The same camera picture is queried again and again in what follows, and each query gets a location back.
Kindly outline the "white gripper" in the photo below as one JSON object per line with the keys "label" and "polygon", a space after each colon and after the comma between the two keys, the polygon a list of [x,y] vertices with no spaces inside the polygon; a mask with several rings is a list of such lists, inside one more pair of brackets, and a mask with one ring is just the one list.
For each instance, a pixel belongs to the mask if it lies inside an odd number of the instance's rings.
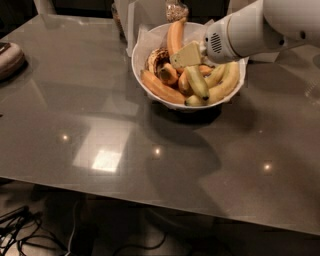
{"label": "white gripper", "polygon": [[[208,26],[204,43],[211,61],[221,64],[280,50],[284,37],[267,23],[263,3],[256,0]],[[199,43],[192,41],[173,54],[170,63],[174,68],[185,68],[199,65],[201,58]]]}

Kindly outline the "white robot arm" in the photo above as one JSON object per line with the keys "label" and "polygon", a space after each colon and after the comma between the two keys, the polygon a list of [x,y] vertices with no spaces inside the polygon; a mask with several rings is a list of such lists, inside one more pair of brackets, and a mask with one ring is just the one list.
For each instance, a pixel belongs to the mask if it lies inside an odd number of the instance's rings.
{"label": "white robot arm", "polygon": [[198,65],[205,53],[221,64],[303,44],[320,47],[320,0],[256,0],[209,25],[201,44],[187,44],[170,62]]}

